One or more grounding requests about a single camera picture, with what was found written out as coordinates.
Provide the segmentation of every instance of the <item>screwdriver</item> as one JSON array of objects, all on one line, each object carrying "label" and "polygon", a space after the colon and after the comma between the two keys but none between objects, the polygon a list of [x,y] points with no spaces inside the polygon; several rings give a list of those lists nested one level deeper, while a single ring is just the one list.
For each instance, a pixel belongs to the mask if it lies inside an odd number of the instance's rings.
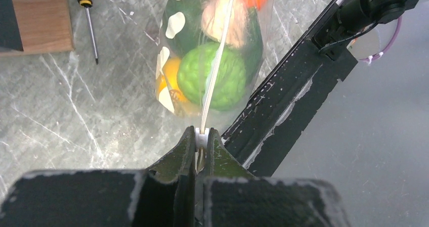
[{"label": "screwdriver", "polygon": [[94,30],[93,30],[93,23],[91,21],[90,16],[90,8],[93,6],[92,0],[77,0],[79,2],[79,5],[85,8],[85,12],[87,14],[87,22],[88,22],[88,28],[90,29],[90,35],[91,35],[91,42],[93,45],[93,52],[95,57],[95,63],[98,64],[98,51],[97,51],[97,43],[95,42],[95,36],[94,36]]}]

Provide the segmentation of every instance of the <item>marble countertop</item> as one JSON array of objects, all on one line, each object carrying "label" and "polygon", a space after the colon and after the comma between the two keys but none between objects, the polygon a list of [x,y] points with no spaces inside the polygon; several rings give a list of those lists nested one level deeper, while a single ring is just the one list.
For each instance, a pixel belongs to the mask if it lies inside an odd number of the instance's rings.
[{"label": "marble countertop", "polygon": [[[84,10],[69,0],[75,51],[0,59],[0,200],[40,168],[142,168],[186,125],[155,98],[167,0],[93,0],[100,64]],[[331,0],[275,0],[260,83]]]}]

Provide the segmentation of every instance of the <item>plastic bag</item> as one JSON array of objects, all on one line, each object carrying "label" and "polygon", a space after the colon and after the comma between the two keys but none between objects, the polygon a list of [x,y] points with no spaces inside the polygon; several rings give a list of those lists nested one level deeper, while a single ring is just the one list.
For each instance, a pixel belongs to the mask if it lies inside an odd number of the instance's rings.
[{"label": "plastic bag", "polygon": [[159,32],[157,99],[187,124],[227,129],[254,89],[272,6],[273,0],[168,0]]}]

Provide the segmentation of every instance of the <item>wooden board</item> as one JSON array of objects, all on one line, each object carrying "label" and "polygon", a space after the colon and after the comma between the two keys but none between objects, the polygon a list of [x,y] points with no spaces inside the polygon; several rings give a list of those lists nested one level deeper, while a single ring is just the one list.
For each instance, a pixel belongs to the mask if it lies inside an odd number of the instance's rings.
[{"label": "wooden board", "polygon": [[17,56],[71,51],[73,38],[67,0],[12,0],[24,52]]}]

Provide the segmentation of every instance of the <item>garlic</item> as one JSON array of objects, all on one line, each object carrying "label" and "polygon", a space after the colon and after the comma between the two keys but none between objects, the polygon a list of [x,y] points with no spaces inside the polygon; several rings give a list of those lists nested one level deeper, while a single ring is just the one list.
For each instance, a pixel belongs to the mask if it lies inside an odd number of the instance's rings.
[{"label": "garlic", "polygon": [[[210,1],[202,13],[201,28],[211,39],[221,40],[229,1]],[[232,6],[226,44],[239,49],[246,44],[248,11],[242,0],[234,0]]]}]

